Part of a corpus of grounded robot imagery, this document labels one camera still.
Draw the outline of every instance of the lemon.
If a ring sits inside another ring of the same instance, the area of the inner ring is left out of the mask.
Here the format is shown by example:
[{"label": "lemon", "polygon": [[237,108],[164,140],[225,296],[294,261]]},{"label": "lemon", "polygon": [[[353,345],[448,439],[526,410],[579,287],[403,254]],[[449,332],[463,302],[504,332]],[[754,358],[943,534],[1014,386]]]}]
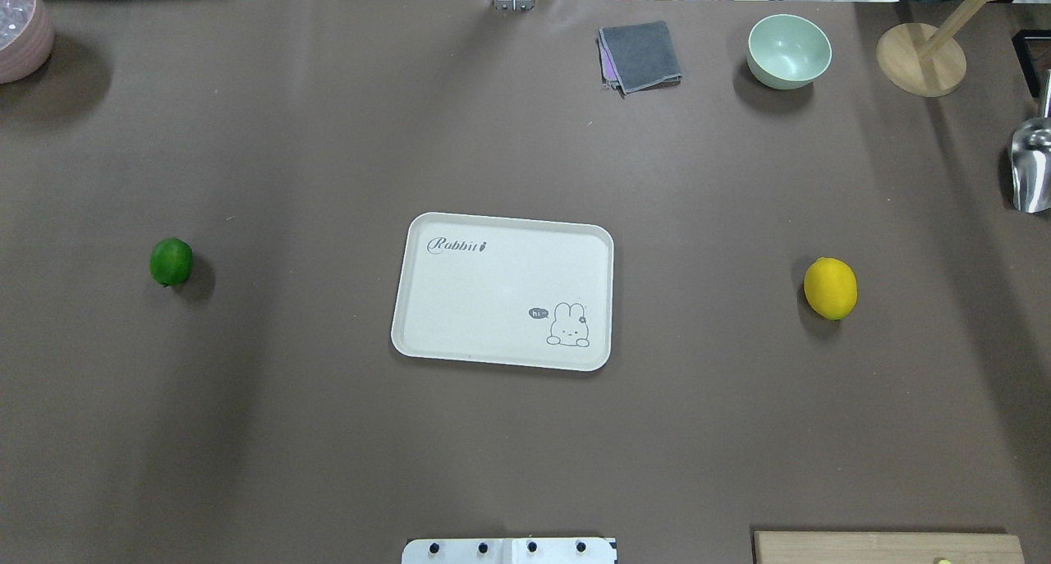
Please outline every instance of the lemon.
[{"label": "lemon", "polygon": [[858,302],[858,279],[850,266],[836,257],[819,257],[806,269],[803,292],[815,312],[842,320]]},{"label": "lemon", "polygon": [[193,250],[180,238],[161,239],[149,254],[149,273],[164,287],[178,286],[190,276]]}]

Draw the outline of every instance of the green lime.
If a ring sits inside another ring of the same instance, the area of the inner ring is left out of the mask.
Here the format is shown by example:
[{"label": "green lime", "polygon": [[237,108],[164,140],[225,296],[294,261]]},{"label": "green lime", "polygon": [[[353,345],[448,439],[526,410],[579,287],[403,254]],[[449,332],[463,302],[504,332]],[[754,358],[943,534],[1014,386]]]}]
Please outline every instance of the green lime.
[{"label": "green lime", "polygon": [[190,276],[193,250],[180,238],[161,239],[149,254],[149,273],[164,287],[178,286]]}]

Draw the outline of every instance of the pink cup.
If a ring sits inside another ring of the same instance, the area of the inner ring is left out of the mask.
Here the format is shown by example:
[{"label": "pink cup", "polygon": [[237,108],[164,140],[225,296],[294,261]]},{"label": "pink cup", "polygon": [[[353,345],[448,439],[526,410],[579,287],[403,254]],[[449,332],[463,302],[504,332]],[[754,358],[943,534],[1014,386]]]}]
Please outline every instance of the pink cup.
[{"label": "pink cup", "polygon": [[38,70],[51,53],[55,44],[55,28],[44,8],[43,0],[17,0],[20,5],[26,2],[32,11],[24,25],[16,21],[4,21],[7,24],[7,38],[0,38],[0,84],[16,81]]}]

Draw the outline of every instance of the gray cloth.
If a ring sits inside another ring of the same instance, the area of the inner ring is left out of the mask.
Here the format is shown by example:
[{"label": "gray cloth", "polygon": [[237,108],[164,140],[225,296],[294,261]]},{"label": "gray cloth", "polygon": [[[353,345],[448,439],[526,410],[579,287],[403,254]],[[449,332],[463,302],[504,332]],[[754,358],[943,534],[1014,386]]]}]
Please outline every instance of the gray cloth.
[{"label": "gray cloth", "polygon": [[664,21],[610,26],[598,30],[624,93],[682,77],[679,59],[672,47],[672,35]]}]

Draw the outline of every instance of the metal scoop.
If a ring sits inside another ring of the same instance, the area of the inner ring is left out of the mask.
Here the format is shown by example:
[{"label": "metal scoop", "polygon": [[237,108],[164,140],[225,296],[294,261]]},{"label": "metal scoop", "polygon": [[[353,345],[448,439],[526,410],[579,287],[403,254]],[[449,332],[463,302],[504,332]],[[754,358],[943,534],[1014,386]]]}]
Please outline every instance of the metal scoop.
[{"label": "metal scoop", "polygon": [[1029,119],[1011,138],[1011,175],[1014,209],[1040,212],[1051,209],[1051,70],[1044,77],[1040,118]]}]

